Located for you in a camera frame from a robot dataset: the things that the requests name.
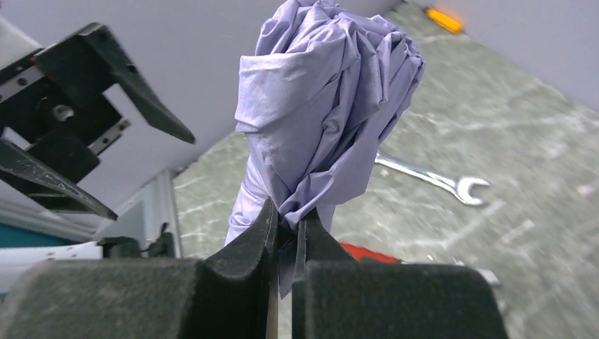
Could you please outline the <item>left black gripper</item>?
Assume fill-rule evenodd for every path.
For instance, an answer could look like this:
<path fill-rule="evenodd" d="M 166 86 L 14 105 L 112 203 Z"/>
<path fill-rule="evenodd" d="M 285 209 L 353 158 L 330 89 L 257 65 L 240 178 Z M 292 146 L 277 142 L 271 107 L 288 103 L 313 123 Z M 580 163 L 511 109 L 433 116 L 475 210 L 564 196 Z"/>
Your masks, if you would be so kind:
<path fill-rule="evenodd" d="M 159 99 L 110 29 L 91 23 L 79 31 L 153 128 L 186 143 L 195 136 Z M 118 215 L 78 186 L 99 164 L 99 154 L 130 125 L 104 95 L 90 108 L 76 106 L 32 58 L 42 47 L 10 23 L 1 24 L 1 129 L 28 142 L 1 139 L 1 181 L 53 213 Z"/>

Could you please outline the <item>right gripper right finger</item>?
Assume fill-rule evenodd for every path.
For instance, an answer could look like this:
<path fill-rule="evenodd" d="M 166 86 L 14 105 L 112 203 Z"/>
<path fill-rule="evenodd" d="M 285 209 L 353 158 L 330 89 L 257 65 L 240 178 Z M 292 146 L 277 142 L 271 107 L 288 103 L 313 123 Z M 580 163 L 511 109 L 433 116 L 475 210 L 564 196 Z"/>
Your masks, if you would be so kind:
<path fill-rule="evenodd" d="M 297 253 L 292 284 L 292 338 L 305 338 L 305 278 L 309 261 L 356 260 L 325 230 L 316 208 L 302 218 L 297 228 Z"/>

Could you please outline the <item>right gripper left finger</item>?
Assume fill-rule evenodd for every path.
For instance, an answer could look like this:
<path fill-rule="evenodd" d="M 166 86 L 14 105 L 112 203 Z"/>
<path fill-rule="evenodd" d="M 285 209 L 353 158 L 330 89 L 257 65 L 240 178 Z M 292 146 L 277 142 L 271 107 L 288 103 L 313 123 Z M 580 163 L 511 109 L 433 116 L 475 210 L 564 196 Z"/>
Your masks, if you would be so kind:
<path fill-rule="evenodd" d="M 256 221 L 204 261 L 207 338 L 277 338 L 278 212 L 267 199 Z"/>

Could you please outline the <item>lilac umbrella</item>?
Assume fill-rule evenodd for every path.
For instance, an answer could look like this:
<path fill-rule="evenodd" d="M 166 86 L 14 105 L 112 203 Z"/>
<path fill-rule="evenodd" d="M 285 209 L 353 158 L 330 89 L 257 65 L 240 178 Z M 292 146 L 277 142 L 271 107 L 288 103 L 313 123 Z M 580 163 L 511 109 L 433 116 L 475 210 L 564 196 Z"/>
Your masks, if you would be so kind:
<path fill-rule="evenodd" d="M 329 230 L 336 206 L 367 188 L 379 145 L 425 70 L 412 39 L 381 16 L 333 1 L 286 1 L 239 61 L 237 130 L 249 143 L 228 242 L 271 200 L 295 234 L 316 210 Z"/>

